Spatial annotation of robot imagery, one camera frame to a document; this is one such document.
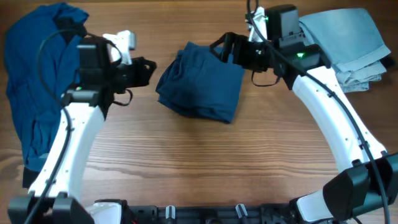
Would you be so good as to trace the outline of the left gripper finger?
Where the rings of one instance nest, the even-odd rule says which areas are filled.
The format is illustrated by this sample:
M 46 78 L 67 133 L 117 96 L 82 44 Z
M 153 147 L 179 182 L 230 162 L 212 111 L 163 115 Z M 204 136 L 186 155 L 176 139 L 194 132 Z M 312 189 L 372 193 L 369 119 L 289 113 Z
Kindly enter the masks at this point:
M 126 88 L 143 87 L 149 84 L 150 78 L 153 74 L 151 70 L 138 70 L 129 72 L 126 75 Z
M 154 61 L 147 60 L 144 57 L 133 58 L 132 65 L 135 72 L 153 73 L 157 68 L 157 64 Z

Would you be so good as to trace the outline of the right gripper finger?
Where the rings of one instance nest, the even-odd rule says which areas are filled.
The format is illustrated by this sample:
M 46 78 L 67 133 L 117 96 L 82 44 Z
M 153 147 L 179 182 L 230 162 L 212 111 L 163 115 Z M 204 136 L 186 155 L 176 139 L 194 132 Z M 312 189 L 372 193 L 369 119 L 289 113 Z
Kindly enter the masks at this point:
M 234 47 L 210 47 L 210 52 L 221 62 L 228 62 L 229 56 L 233 53 Z
M 223 45 L 223 50 L 231 50 L 237 36 L 238 35 L 233 32 L 227 32 L 223 34 L 218 40 L 210 44 L 210 49 L 214 50 L 217 46 Z

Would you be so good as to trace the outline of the dark navy denim shorts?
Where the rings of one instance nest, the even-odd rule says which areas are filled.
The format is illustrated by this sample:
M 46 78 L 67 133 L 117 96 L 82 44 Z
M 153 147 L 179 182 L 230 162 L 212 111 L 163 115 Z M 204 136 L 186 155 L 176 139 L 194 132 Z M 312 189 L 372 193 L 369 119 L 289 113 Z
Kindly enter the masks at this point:
M 245 70 L 219 61 L 207 46 L 187 42 L 159 79 L 159 103 L 176 113 L 233 122 Z

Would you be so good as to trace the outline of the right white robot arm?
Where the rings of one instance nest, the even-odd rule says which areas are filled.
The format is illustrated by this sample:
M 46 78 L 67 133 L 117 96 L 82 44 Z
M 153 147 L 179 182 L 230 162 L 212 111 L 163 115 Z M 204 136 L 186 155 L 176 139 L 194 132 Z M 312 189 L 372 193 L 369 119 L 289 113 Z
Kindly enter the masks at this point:
M 293 199 L 287 223 L 343 222 L 397 198 L 397 155 L 368 131 L 341 90 L 331 63 L 308 45 L 291 4 L 248 10 L 249 36 L 227 32 L 210 45 L 222 62 L 253 72 L 273 69 L 308 108 L 332 151 L 338 175 L 322 189 Z

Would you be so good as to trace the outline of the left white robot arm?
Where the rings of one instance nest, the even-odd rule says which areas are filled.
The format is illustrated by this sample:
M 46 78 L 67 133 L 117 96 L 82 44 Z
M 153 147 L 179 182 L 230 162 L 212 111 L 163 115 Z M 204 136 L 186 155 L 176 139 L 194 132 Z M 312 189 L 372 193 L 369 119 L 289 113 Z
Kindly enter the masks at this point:
M 78 51 L 79 79 L 61 98 L 60 123 L 48 158 L 26 196 L 8 206 L 12 223 L 132 223 L 125 200 L 99 200 L 89 207 L 80 203 L 81 180 L 88 154 L 115 95 L 146 86 L 155 62 L 131 58 L 136 36 L 124 30 L 100 37 L 85 33 Z

